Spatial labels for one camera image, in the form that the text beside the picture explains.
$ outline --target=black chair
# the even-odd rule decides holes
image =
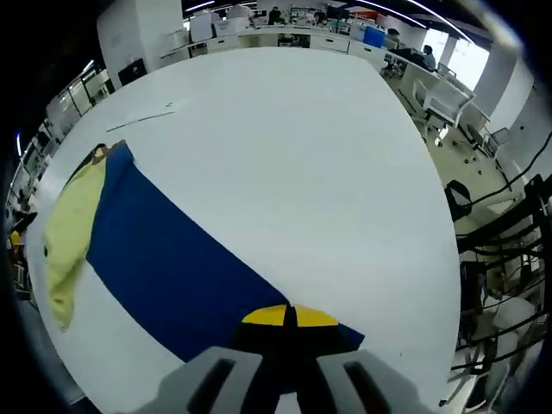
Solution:
[[[467,187],[459,181],[453,179],[445,187],[448,207],[452,221],[456,222],[461,218],[468,216],[472,212],[472,199]]]

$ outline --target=desk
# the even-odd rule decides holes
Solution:
[[[193,57],[192,47],[205,46],[204,52],[216,53],[248,47],[276,47],[280,35],[302,35],[310,37],[310,48],[335,53],[345,53],[367,60],[378,71],[385,65],[388,53],[384,48],[372,47],[361,41],[355,41],[344,34],[330,32],[326,28],[280,25],[248,28],[237,34],[220,36],[175,48],[160,56],[162,66],[169,66],[181,60]]]
[[[437,409],[460,317],[455,232],[416,127],[369,67],[309,49],[209,54],[137,79],[66,137],[35,194],[28,263],[52,342],[100,411],[136,410],[183,364],[89,265],[65,333],[49,309],[45,220],[91,148],[123,139],[150,181],[292,303],[366,336],[361,347],[383,361],[370,374],[394,411]],[[176,114],[106,132],[168,103]]]

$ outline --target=ceiling light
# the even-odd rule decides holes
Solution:
[[[210,2],[207,2],[207,3],[201,3],[201,4],[198,4],[197,6],[193,6],[193,7],[190,7],[189,9],[186,9],[186,11],[192,11],[192,10],[195,10],[195,9],[199,9],[200,7],[208,6],[209,4],[213,4],[214,2],[215,2],[215,0],[211,0]]]
[[[462,37],[466,38],[467,41],[469,41],[470,43],[475,43],[474,41],[472,41],[467,34],[465,34],[464,32],[462,32],[459,28],[457,28],[454,24],[452,24],[451,22],[449,22],[447,19],[445,19],[443,16],[440,16],[438,15],[435,11],[433,11],[432,9],[428,9],[427,7],[425,7],[423,4],[420,4],[418,2],[415,2],[414,0],[406,0],[408,3],[412,3],[412,4],[415,4],[417,7],[419,7],[420,9],[424,9],[425,11],[427,11],[428,13],[431,13],[433,16],[435,16],[437,19],[439,19],[441,22],[449,25],[451,28],[453,28],[456,32],[458,32]]]
[[[19,139],[19,133],[17,133],[16,142],[17,142],[17,153],[19,154],[19,158],[21,158],[22,152],[21,152],[21,141]]]
[[[90,62],[88,62],[88,64],[85,66],[85,69],[83,69],[83,71],[80,74],[81,75],[84,74],[86,71],[88,71],[93,66],[94,66],[94,60],[91,60]]]
[[[422,23],[412,19],[411,17],[409,16],[405,16],[403,15],[402,13],[398,13],[397,11],[393,10],[393,9],[389,9],[387,8],[386,6],[380,6],[379,4],[376,4],[376,3],[372,3],[372,2],[367,2],[366,0],[358,0],[359,2],[361,3],[366,3],[366,4],[370,4],[371,6],[374,6],[374,7],[379,7],[380,9],[383,9],[383,10],[387,10],[389,13],[393,13],[397,16],[400,16],[402,17],[403,19],[406,19],[408,20],[409,22],[413,22],[415,24],[417,24],[418,26],[422,27],[422,28],[428,28],[427,26],[424,26]]]

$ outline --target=drawer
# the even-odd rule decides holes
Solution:
[[[221,52],[222,50],[237,49],[241,46],[238,36],[216,38],[207,42],[207,52]]]
[[[346,53],[348,50],[348,41],[344,39],[334,39],[332,37],[326,36],[311,36],[310,48]]]

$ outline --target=window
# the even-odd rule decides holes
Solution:
[[[448,33],[440,32],[434,28],[429,29],[425,35],[423,44],[430,45],[433,48],[433,56],[435,56],[435,62],[437,63],[441,60],[442,51],[445,49],[445,43],[447,43],[448,38]]]
[[[485,69],[487,59],[489,59],[487,50],[459,39],[448,67],[456,72],[458,80],[473,91]]]

